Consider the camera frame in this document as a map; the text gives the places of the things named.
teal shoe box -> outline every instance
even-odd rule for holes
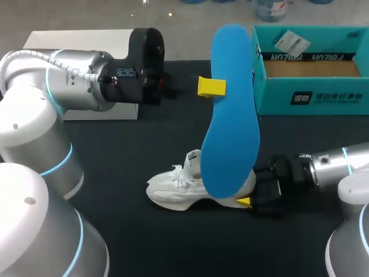
[[[311,43],[298,57],[276,47],[287,31]],[[255,26],[252,44],[259,115],[369,114],[369,28]]]

blue insole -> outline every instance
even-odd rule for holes
[[[226,80],[225,96],[213,98],[213,118],[201,148],[201,174],[216,198],[231,197],[243,186],[259,144],[252,80],[251,40],[245,28],[227,25],[213,38],[212,78]]]

black tabletop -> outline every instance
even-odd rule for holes
[[[210,77],[209,61],[166,67],[174,74]],[[105,239],[109,277],[327,276],[326,243],[342,222],[335,193],[297,197],[281,219],[211,201],[175,212],[148,200],[146,181],[200,148],[211,116],[211,100],[185,93],[160,107],[141,105],[136,121],[66,122],[85,170],[85,183],[71,203]],[[263,117],[259,124],[257,163],[271,154],[369,140],[366,117]]]

white sneaker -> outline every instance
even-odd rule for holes
[[[185,211],[200,199],[213,199],[219,204],[232,208],[247,208],[237,202],[237,199],[248,196],[256,182],[255,173],[250,175],[243,187],[232,197],[216,199],[210,196],[202,182],[200,171],[200,150],[194,150],[186,155],[184,167],[174,166],[173,171],[158,174],[148,181],[146,193],[157,205],[176,211]]]

screw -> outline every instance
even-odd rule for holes
[[[37,201],[33,197],[27,197],[27,198],[24,199],[24,203],[26,203],[28,205],[35,205],[37,203]]]
[[[329,159],[328,158],[322,158],[321,159],[321,163],[328,163],[329,162]]]

